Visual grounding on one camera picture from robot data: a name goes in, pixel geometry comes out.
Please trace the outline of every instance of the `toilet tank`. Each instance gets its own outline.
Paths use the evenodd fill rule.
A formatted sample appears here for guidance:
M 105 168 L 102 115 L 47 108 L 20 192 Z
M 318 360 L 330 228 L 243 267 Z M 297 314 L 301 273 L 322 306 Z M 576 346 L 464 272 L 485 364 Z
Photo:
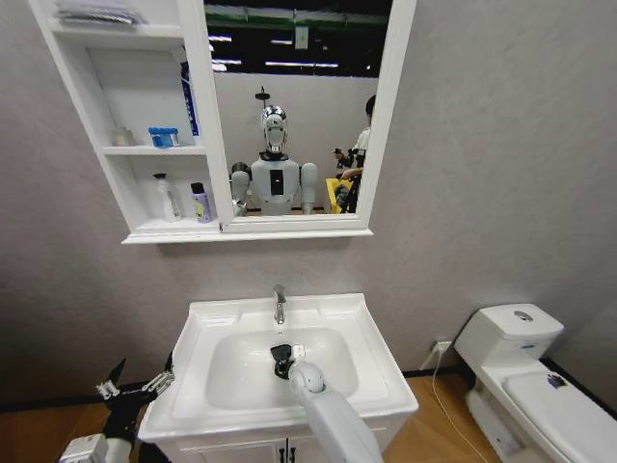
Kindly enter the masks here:
M 476 312 L 454 343 L 471 368 L 523 365 L 538 360 L 563 325 L 532 304 L 510 304 Z

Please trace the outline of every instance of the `bathroom sink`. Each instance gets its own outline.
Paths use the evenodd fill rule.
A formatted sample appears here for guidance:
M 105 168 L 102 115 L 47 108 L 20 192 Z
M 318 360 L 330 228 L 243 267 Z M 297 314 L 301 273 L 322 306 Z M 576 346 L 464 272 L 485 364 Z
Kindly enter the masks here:
M 417 402 L 362 294 L 288 297 L 285 322 L 272 298 L 193 303 L 174 348 L 175 381 L 148 407 L 144 440 L 306 424 L 270 348 L 301 344 L 328 388 L 363 417 L 409 414 Z
M 223 338 L 212 354 L 205 386 L 213 407 L 238 410 L 289 407 L 297 404 L 287 381 L 274 374 L 270 347 L 302 344 L 307 358 L 320 366 L 328 385 L 349 397 L 358 388 L 358 375 L 343 336 L 330 328 L 238 333 Z

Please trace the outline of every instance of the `toilet seat lid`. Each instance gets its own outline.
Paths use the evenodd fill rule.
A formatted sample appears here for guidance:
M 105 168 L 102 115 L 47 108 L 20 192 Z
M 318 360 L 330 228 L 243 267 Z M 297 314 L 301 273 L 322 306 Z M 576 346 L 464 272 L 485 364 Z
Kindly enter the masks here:
M 617 422 L 559 374 L 547 371 L 512 376 L 504 390 L 571 461 L 615 461 Z

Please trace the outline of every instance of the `power cord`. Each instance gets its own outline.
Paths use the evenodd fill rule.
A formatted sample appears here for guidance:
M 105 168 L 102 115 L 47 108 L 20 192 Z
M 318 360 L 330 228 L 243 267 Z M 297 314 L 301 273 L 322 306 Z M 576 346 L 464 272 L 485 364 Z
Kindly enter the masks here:
M 468 446 L 470 446 L 473 449 L 473 451 L 475 451 L 477 453 L 477 455 L 480 457 L 480 459 L 484 463 L 489 463 L 488 460 L 482 455 L 482 453 L 480 453 L 480 451 L 469 441 L 469 439 L 467 437 L 465 437 L 465 435 L 461 432 L 461 430 L 458 428 L 458 426 L 456 424 L 454 424 L 454 421 L 448 415 L 447 411 L 445 410 L 445 407 L 443 406 L 442 400 L 440 399 L 439 395 L 437 394 L 437 388 L 435 387 L 435 378 L 437 377 L 437 370 L 440 369 L 440 364 L 442 363 L 443 352 L 438 350 L 438 355 L 439 355 L 439 357 L 437 359 L 437 364 L 435 365 L 435 370 L 433 371 L 433 381 L 432 381 L 433 395 L 435 396 L 435 399 L 437 400 L 437 403 L 439 403 L 440 408 L 443 411 L 443 414 L 445 415 L 447 420 L 450 422 L 450 424 L 452 424 L 452 427 L 454 428 L 454 430 L 459 434 L 459 436 L 461 436 L 461 438 L 463 438 L 463 440 L 465 442 L 467 442 Z

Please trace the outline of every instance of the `cabinet door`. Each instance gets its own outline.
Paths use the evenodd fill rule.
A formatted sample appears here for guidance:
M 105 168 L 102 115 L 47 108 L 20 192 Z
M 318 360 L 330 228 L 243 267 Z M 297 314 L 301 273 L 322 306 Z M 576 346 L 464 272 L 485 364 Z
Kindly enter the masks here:
M 277 443 L 263 443 L 228 449 L 204 450 L 200 456 L 205 463 L 279 463 Z
M 315 437 L 289 439 L 288 463 L 329 463 L 326 453 Z

